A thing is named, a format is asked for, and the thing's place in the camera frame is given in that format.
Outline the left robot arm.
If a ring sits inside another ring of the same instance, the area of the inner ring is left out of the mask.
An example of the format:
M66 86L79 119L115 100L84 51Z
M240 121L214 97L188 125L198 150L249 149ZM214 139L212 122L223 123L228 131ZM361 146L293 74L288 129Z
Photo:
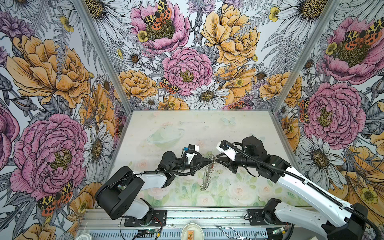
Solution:
M194 175L214 162L214 157L205 158L198 151L185 148L178 158L174 152L165 152L154 171L135 173L129 167L121 167L97 193L97 204L112 220L131 217L148 225L155 219L153 207L144 199L138 199L141 191L168 187L176 177Z

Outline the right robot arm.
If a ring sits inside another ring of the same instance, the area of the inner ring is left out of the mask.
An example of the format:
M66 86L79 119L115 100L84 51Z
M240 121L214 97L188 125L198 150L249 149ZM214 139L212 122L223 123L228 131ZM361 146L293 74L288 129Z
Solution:
M263 142L254 136L241 143L223 140L218 143L218 162L236 173L238 167L253 168L265 179L278 184L302 198L315 210L291 206L271 198L263 208L260 218L267 224L291 223L317 233L328 240L361 240L367 226L381 240L380 229L368 219L368 210L361 204L350 204L322 190L303 176L284 159L270 155Z

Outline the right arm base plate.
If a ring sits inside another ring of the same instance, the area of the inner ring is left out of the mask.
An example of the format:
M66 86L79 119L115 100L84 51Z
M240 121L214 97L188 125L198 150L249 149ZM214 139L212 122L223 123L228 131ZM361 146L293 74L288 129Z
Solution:
M272 212L266 212L263 209L248 209L247 215L251 226L277 226L277 225L290 225L285 222L281 222L277 216Z

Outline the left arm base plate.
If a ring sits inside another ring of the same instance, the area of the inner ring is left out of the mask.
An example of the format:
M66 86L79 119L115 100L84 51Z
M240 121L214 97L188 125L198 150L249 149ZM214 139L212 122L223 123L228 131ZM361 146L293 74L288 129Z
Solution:
M167 210L150 210L142 219L124 217L125 227L164 227L167 222Z

